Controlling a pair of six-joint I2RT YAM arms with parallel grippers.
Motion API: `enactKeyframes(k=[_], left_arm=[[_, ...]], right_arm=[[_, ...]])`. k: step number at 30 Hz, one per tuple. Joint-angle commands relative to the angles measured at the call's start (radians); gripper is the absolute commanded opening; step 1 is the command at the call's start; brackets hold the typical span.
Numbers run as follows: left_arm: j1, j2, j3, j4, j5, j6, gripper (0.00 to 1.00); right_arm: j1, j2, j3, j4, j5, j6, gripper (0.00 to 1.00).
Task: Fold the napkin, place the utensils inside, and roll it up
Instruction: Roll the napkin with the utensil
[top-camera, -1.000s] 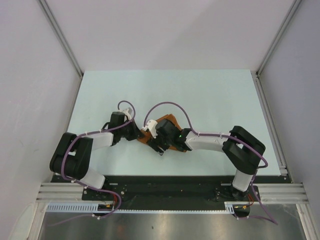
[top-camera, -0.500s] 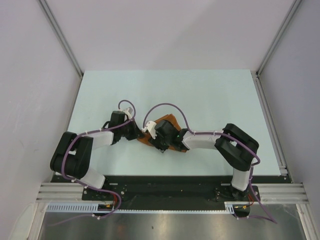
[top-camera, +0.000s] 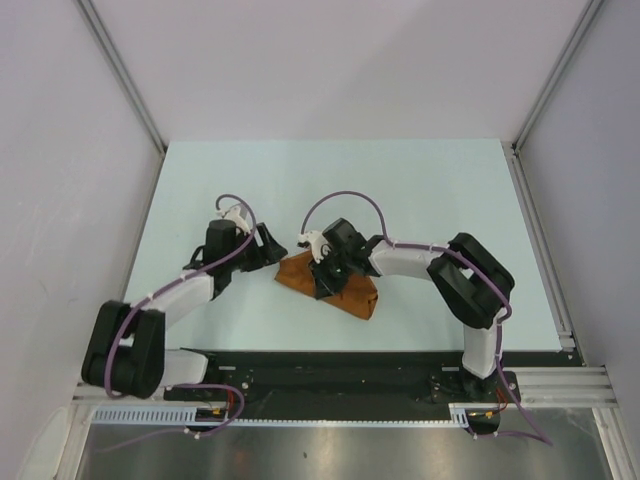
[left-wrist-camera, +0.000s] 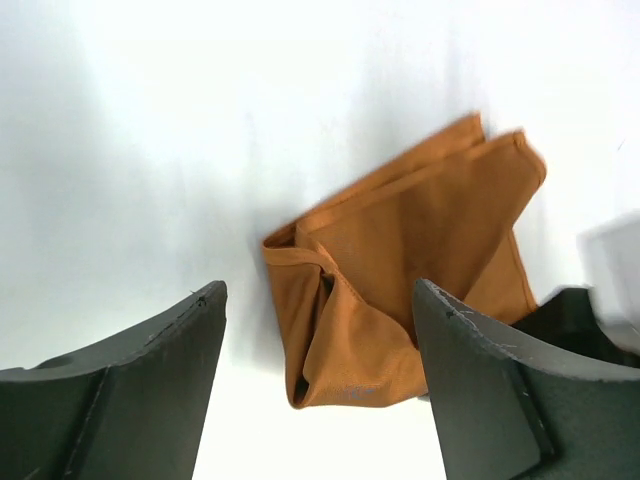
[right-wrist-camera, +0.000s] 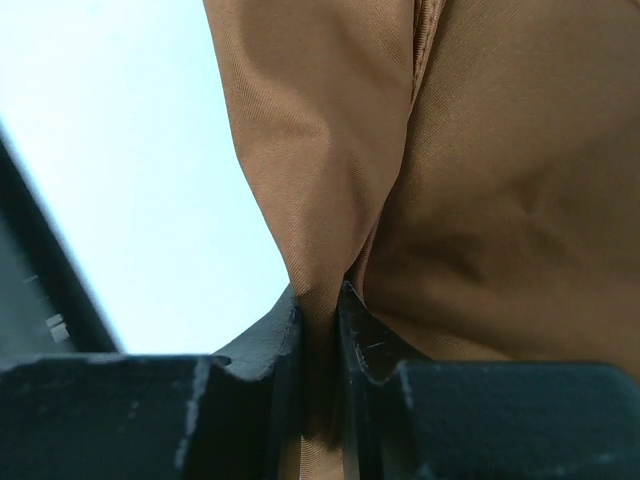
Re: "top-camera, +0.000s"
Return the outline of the orange cloth napkin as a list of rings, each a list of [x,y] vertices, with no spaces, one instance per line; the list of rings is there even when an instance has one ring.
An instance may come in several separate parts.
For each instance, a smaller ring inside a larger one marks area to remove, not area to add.
[[[284,258],[274,280],[317,300],[320,288],[315,285],[310,264],[314,264],[310,251]],[[324,296],[321,301],[361,320],[370,320],[378,302],[378,290],[370,277],[352,274],[340,293]]]

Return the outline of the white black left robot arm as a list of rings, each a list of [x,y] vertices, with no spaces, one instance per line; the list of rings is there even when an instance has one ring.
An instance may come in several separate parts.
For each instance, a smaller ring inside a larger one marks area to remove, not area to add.
[[[110,300],[100,307],[81,367],[84,383],[147,399],[160,387],[186,385],[197,398],[214,397],[220,374],[204,353],[166,347],[166,331],[221,295],[236,271],[252,272],[288,254],[259,223],[244,231],[232,220],[213,220],[205,243],[180,276],[132,305]]]

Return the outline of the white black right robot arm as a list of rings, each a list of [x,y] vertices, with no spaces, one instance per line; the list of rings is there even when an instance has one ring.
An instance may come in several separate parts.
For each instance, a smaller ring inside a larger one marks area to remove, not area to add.
[[[501,366],[500,313],[510,314],[513,276],[468,233],[445,246],[407,243],[385,235],[365,238],[344,218],[322,231],[298,235],[312,254],[309,268],[316,299],[336,297],[357,276],[402,276],[432,282],[464,325],[460,376],[463,393],[484,401],[497,389]]]

